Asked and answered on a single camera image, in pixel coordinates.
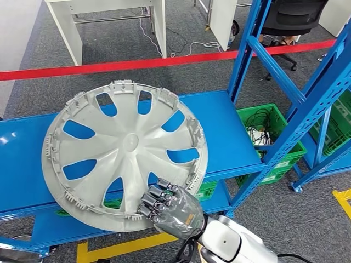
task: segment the person's foot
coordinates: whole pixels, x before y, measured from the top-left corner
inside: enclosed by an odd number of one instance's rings
[[[285,37],[279,42],[281,45],[292,45],[294,41],[296,41],[297,36],[291,36],[291,37]]]

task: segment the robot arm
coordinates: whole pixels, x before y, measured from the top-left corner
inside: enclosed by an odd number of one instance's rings
[[[199,242],[204,247],[202,255],[208,263],[278,262],[277,256],[260,238],[245,227],[225,216],[214,220],[204,215],[197,199],[177,185],[163,179],[158,184],[159,188],[151,186],[142,197],[138,211],[152,220],[159,231],[192,244],[192,252],[196,249],[196,242]],[[178,262],[191,260],[188,257]]]
[[[198,240],[201,254],[208,263],[277,263],[278,258],[262,239],[226,216],[208,219]]]

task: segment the robot finger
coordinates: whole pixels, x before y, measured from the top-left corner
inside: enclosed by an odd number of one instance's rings
[[[179,186],[173,185],[173,184],[171,184],[171,183],[170,183],[168,181],[166,181],[165,179],[159,179],[157,184],[159,185],[162,189],[171,191],[171,192],[174,192],[174,193],[177,193],[179,190]]]
[[[149,195],[154,196],[156,199],[158,199],[159,201],[162,201],[162,202],[169,202],[169,201],[171,201],[172,199],[172,195],[171,195],[171,194],[169,194],[169,193],[168,193],[166,191],[157,188],[157,187],[155,187],[154,185],[150,186],[147,192]]]
[[[138,213],[145,215],[147,218],[149,218],[151,221],[154,223],[158,223],[160,221],[159,217],[158,210],[150,209],[146,207],[145,204],[141,204],[138,207]]]
[[[158,199],[155,198],[154,196],[152,196],[151,194],[149,193],[145,193],[141,197],[141,201],[144,204],[146,204],[147,207],[149,207],[151,209],[156,209],[158,211],[164,211],[165,210],[165,204],[162,203],[161,201],[159,201]]]

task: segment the hubcap center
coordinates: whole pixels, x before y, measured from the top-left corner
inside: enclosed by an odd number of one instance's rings
[[[128,134],[123,141],[123,146],[126,151],[132,152],[135,150],[139,143],[139,138],[135,134]]]

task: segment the red rope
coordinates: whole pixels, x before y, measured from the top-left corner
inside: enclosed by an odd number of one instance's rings
[[[266,48],[271,55],[282,53],[295,53],[304,52],[318,49],[330,48],[333,46],[335,40],[327,40],[322,42],[313,42],[297,45],[282,45],[278,47]],[[100,64],[90,64],[82,66],[68,66],[68,67],[51,67],[51,68],[38,68],[32,70],[18,70],[18,71],[4,71],[0,72],[0,81],[11,81],[16,79],[30,79],[30,78],[45,78],[75,74],[91,74],[98,72],[122,71],[122,70],[136,70],[140,68],[151,67],[165,67],[174,65],[183,65],[191,63],[199,63],[206,61],[218,61],[235,59],[238,51],[229,52],[216,52],[216,53],[202,53],[189,56],[176,56],[174,58],[166,59],[146,59],[146,60],[134,60],[134,61],[119,61],[109,62]]]

